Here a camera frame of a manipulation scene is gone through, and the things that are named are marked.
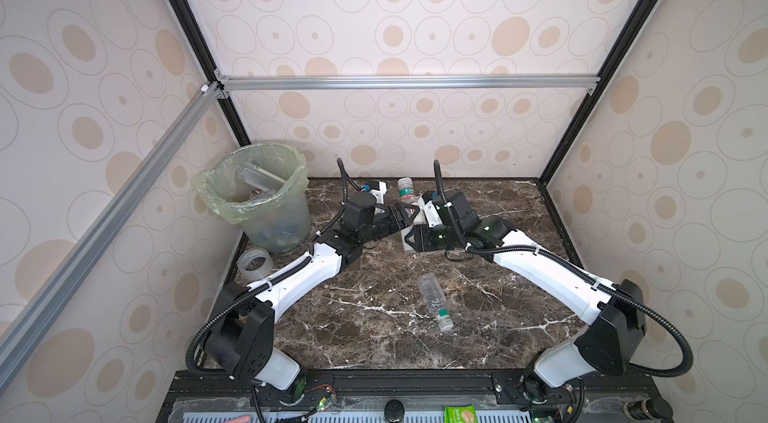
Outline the clear bottle green label grey cap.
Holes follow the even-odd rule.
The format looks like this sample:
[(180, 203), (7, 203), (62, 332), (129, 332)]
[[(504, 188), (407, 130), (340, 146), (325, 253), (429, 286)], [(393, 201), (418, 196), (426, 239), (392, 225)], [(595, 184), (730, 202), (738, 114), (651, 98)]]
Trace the clear bottle green label grey cap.
[(411, 225), (401, 231), (401, 240), (403, 250), (406, 254), (413, 254), (416, 250), (408, 242), (407, 237), (414, 229), (415, 225), (423, 224), (424, 217), (421, 210), (420, 197), (416, 194), (414, 189), (413, 180), (409, 177), (400, 178), (397, 181), (400, 202), (406, 206), (406, 212), (408, 213), (408, 219)]

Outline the clear bottle green neck band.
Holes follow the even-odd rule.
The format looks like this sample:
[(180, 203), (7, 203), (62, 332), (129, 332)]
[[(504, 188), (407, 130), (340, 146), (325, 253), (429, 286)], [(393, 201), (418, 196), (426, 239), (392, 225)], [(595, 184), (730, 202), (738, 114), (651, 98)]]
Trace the clear bottle green neck band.
[(447, 300), (433, 273), (418, 278), (418, 286), (428, 312), (434, 317), (441, 333), (451, 333), (454, 323), (447, 309)]

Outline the grey mesh waste bin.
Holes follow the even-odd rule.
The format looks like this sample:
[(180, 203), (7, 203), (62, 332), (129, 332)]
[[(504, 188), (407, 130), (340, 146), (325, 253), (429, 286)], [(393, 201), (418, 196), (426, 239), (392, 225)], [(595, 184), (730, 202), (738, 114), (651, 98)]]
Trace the grey mesh waste bin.
[(311, 229), (307, 200), (293, 204), (265, 217), (235, 225), (240, 227), (252, 244), (269, 252), (283, 253), (298, 247)]

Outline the clear bottle white cap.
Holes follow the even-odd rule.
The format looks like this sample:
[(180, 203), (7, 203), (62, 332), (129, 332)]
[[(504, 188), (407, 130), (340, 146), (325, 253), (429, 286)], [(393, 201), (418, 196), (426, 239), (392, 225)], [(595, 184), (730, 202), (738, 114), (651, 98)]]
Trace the clear bottle white cap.
[(237, 178), (260, 193), (277, 192), (286, 183), (285, 179), (251, 162), (242, 164)]

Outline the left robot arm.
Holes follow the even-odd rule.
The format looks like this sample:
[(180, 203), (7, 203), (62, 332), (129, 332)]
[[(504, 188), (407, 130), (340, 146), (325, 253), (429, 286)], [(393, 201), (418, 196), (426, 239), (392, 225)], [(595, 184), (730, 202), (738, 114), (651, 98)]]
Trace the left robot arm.
[(262, 280), (245, 286), (232, 282), (221, 290), (190, 343), (188, 369), (207, 371), (196, 365), (201, 349), (219, 365), (217, 374), (265, 383), (293, 398), (305, 377), (296, 361), (274, 347), (275, 324), (311, 290), (360, 258), (366, 244), (412, 226), (418, 212), (418, 205), (385, 205), (370, 192), (348, 197), (336, 223), (321, 231), (303, 255)]

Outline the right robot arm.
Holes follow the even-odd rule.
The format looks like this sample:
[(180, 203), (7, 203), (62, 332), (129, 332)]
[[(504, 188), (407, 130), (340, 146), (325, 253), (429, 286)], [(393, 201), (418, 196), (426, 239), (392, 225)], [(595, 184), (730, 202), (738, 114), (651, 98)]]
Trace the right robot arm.
[(640, 288), (615, 284), (562, 259), (496, 216), (480, 218), (463, 193), (425, 193), (405, 200), (414, 224), (407, 244), (417, 252), (464, 250), (532, 282), (570, 309), (584, 328), (541, 351), (523, 379), (532, 397), (584, 375), (620, 376), (645, 336)]

